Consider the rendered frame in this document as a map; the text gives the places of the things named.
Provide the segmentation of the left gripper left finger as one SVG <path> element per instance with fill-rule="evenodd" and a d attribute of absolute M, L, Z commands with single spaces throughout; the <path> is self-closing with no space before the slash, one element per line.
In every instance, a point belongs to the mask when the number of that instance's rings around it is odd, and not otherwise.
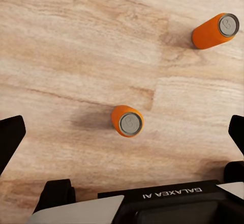
<path fill-rule="evenodd" d="M 21 115 L 0 121 L 0 175 L 26 134 Z"/>

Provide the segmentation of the can of soda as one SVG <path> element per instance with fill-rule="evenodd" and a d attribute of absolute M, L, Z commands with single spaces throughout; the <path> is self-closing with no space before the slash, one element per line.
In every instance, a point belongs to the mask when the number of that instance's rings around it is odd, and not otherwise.
<path fill-rule="evenodd" d="M 111 114 L 111 121 L 116 131 L 124 137 L 138 135 L 144 124 L 141 113 L 127 105 L 116 107 Z"/>
<path fill-rule="evenodd" d="M 239 26 L 239 20 L 234 14 L 219 14 L 193 31 L 193 44 L 199 49 L 208 49 L 225 43 L 237 34 Z"/>

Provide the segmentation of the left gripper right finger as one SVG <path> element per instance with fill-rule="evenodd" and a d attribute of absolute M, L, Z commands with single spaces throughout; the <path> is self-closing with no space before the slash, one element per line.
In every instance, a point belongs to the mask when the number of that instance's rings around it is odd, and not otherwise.
<path fill-rule="evenodd" d="M 228 133 L 244 155 L 244 117 L 233 115 Z"/>

